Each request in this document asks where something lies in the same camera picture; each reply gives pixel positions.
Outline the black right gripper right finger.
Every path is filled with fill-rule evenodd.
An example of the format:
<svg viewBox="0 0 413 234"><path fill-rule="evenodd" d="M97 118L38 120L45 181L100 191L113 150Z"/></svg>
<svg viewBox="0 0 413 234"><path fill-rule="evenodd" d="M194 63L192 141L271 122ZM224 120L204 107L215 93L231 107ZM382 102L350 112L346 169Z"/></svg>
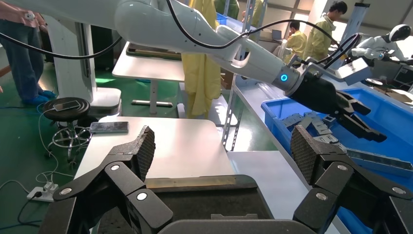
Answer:
<svg viewBox="0 0 413 234"><path fill-rule="evenodd" d="M313 233L324 233L339 208L351 211L375 234L413 231L413 194L394 181L358 166L336 145L311 137L295 126L291 156L311 190L293 219Z"/></svg>

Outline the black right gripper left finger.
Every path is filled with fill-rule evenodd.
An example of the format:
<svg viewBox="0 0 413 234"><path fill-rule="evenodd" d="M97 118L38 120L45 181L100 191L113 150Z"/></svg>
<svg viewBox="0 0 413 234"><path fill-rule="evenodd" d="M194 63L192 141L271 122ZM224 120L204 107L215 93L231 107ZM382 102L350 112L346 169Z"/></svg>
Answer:
<svg viewBox="0 0 413 234"><path fill-rule="evenodd" d="M156 234L173 212L144 183L155 151L154 131L112 147L99 166L58 189L52 203L54 234L88 234L101 217L118 207L136 234Z"/></svg>

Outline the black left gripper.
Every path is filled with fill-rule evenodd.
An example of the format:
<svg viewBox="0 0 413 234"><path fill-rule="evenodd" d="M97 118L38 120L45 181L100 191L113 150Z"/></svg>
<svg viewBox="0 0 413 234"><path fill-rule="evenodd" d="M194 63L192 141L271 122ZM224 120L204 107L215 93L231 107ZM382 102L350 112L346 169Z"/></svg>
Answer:
<svg viewBox="0 0 413 234"><path fill-rule="evenodd" d="M383 142L387 139L385 134L371 128L359 116L353 114L358 112L366 116L371 112L370 108L352 95L336 90L329 81L311 73L307 73L298 88L287 96L315 112L339 115L339 124L357 138L375 142Z"/></svg>

